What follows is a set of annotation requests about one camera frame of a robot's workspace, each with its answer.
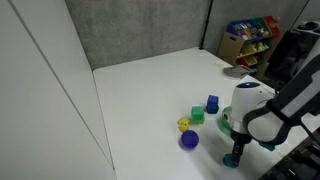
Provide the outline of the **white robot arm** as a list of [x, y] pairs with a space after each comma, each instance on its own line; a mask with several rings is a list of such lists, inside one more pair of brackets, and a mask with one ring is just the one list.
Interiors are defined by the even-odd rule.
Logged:
[[222, 118], [230, 127], [232, 151], [223, 157], [227, 167], [240, 164], [251, 141], [272, 151], [284, 143], [290, 130], [303, 126], [302, 117], [320, 112], [320, 44], [315, 44], [297, 74], [277, 93], [254, 81], [235, 86], [231, 105]]

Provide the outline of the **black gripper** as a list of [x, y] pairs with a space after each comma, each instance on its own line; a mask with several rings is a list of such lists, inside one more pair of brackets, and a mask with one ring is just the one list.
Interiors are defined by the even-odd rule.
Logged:
[[247, 134], [236, 131], [231, 131], [231, 138], [234, 141], [231, 160], [235, 166], [238, 166], [243, 154], [243, 148], [251, 142], [252, 138]]

